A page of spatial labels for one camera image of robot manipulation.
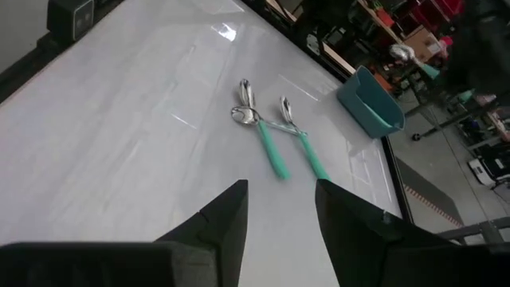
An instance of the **black device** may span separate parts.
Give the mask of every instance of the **black device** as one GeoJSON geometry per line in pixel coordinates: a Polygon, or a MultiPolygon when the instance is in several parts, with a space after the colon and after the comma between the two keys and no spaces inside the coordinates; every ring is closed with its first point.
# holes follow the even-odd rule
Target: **black device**
{"type": "Polygon", "coordinates": [[[114,2],[115,0],[94,0],[95,9],[99,9],[101,7],[106,6],[109,2],[114,2]]]}
{"type": "MultiPolygon", "coordinates": [[[[154,243],[2,247],[0,285],[235,287],[245,246],[247,196],[248,181],[240,180],[154,243]]],[[[459,246],[323,179],[316,184],[316,209],[342,287],[500,286],[506,282],[509,243],[459,246]]]]}
{"type": "Polygon", "coordinates": [[[316,208],[340,286],[505,285],[510,243],[459,246],[322,179],[316,208]]]}
{"type": "Polygon", "coordinates": [[[46,27],[64,43],[80,40],[94,25],[95,0],[49,0],[46,27]]]}
{"type": "Polygon", "coordinates": [[[237,286],[248,181],[153,243],[18,243],[0,249],[0,286],[237,286]]]}
{"type": "Polygon", "coordinates": [[[478,181],[495,187],[510,179],[510,145],[499,143],[492,147],[482,147],[479,155],[468,162],[469,168],[478,181]]]}

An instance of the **spoon bowl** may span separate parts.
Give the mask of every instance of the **spoon bowl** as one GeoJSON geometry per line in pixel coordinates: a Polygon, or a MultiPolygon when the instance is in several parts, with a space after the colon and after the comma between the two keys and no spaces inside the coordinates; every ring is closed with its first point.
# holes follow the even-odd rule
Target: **spoon bowl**
{"type": "Polygon", "coordinates": [[[243,106],[255,108],[255,96],[253,95],[252,86],[246,79],[242,79],[239,83],[239,97],[243,106]]]}
{"type": "Polygon", "coordinates": [[[285,96],[282,96],[280,98],[280,110],[281,110],[281,115],[284,117],[285,121],[287,123],[293,125],[294,128],[296,128],[296,130],[298,132],[300,132],[299,129],[297,128],[297,126],[292,121],[292,108],[291,108],[290,103],[288,102],[288,100],[287,100],[287,98],[285,96]]]}
{"type": "Polygon", "coordinates": [[[248,107],[232,108],[230,115],[232,116],[233,120],[239,124],[257,125],[261,120],[261,117],[258,115],[258,113],[254,109],[248,107]]]}

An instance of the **blue container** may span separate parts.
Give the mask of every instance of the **blue container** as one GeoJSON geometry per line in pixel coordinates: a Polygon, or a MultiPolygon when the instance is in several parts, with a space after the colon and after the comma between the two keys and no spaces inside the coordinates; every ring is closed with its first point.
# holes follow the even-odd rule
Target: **blue container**
{"type": "Polygon", "coordinates": [[[336,96],[372,139],[404,128],[406,118],[397,102],[363,66],[336,96]]]}

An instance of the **metal frame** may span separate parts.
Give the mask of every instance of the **metal frame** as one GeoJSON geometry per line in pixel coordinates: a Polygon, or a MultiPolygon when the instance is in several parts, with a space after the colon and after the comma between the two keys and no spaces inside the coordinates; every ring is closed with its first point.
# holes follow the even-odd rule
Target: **metal frame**
{"type": "MultiPolygon", "coordinates": [[[[330,58],[323,50],[317,55],[306,45],[306,39],[299,38],[299,34],[292,28],[292,23],[283,15],[277,13],[265,0],[241,0],[251,10],[264,18],[271,26],[287,37],[294,45],[309,55],[314,61],[325,68],[332,76],[344,83],[351,74],[340,64],[330,58]]],[[[387,136],[381,139],[382,149],[390,168],[390,176],[394,185],[395,194],[400,208],[402,219],[407,222],[414,223],[413,216],[410,212],[409,203],[402,184],[400,170],[396,163],[390,140],[387,136]]]]}
{"type": "Polygon", "coordinates": [[[471,226],[462,227],[456,230],[449,230],[437,234],[444,239],[457,240],[463,245],[467,245],[465,237],[481,234],[484,237],[485,243],[503,243],[504,239],[500,234],[500,229],[510,228],[510,217],[499,218],[473,224],[471,226]]]}
{"type": "MultiPolygon", "coordinates": [[[[441,79],[439,79],[439,80],[438,79],[439,78],[437,78],[436,80],[430,81],[428,83],[426,82],[427,90],[424,91],[424,93],[422,95],[420,95],[419,93],[415,93],[415,95],[418,98],[418,101],[420,101],[421,96],[424,96],[426,98],[426,101],[420,102],[419,106],[411,109],[410,111],[408,111],[406,113],[406,118],[410,118],[410,117],[419,113],[434,126],[430,130],[428,130],[422,134],[421,133],[413,134],[411,139],[414,141],[419,141],[423,138],[426,138],[428,136],[435,134],[436,132],[440,132],[444,128],[455,125],[470,116],[480,116],[482,114],[490,112],[494,108],[497,108],[497,106],[499,104],[497,100],[493,100],[492,102],[487,103],[484,106],[478,106],[478,107],[472,108],[466,112],[455,115],[443,123],[438,123],[434,119],[430,120],[427,118],[425,111],[427,111],[432,105],[441,103],[441,101],[443,99],[446,99],[446,97],[444,97],[444,95],[447,94],[447,92],[445,90],[445,88],[446,88],[445,84],[444,84],[445,82],[441,79]]],[[[448,100],[452,100],[458,96],[459,96],[458,94],[455,94],[454,96],[450,96],[448,100]]]]}

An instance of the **workshop background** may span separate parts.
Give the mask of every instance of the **workshop background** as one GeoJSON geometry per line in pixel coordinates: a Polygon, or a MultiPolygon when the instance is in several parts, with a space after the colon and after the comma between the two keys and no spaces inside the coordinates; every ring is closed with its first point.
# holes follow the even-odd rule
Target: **workshop background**
{"type": "MultiPolygon", "coordinates": [[[[300,0],[281,3],[294,11],[300,0]]],[[[37,40],[47,33],[46,9],[47,1],[42,0],[0,2],[0,72],[34,49],[37,40]]],[[[412,91],[405,92],[398,102],[404,112],[418,105],[412,91]]],[[[437,107],[431,112],[440,121],[448,117],[437,107]]],[[[423,117],[414,116],[408,119],[405,131],[390,136],[415,223],[437,233],[507,217],[508,202],[491,187],[480,184],[469,170],[467,162],[473,154],[455,127],[418,142],[410,139],[415,132],[432,127],[423,117]]],[[[510,230],[500,232],[505,241],[510,241],[510,230]]],[[[482,242],[483,238],[470,241],[482,242]]]]}

